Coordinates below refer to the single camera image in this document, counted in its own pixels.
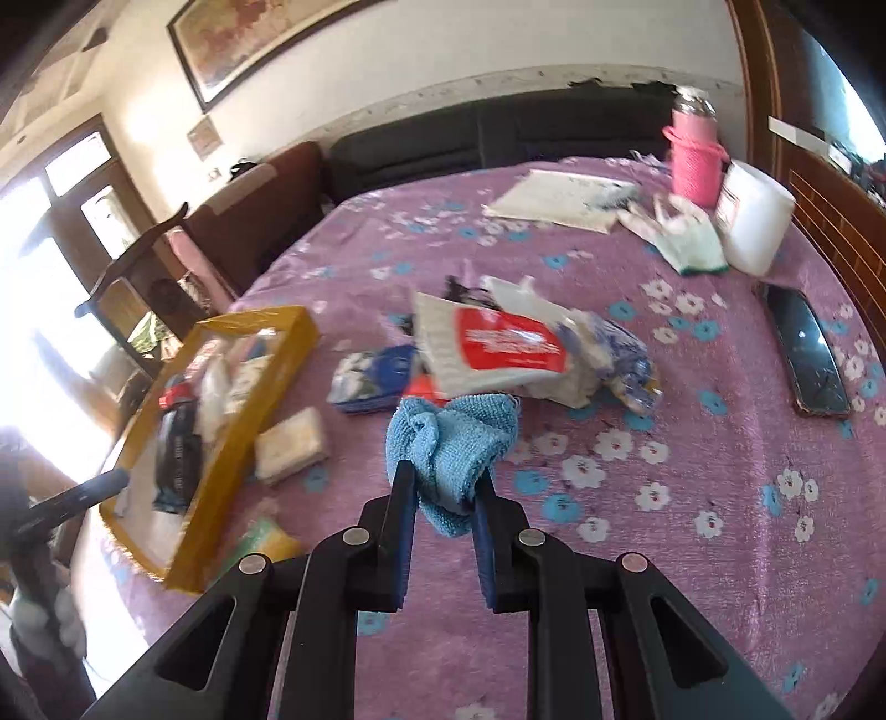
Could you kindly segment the left hand white glove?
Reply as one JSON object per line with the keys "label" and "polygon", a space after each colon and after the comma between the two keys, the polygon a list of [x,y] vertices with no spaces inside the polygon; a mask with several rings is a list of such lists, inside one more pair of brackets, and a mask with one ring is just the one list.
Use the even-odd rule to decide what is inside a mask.
{"label": "left hand white glove", "polygon": [[81,661],[86,657],[86,629],[68,587],[59,589],[49,610],[17,589],[11,618],[15,635],[38,659],[55,661],[70,656]]}

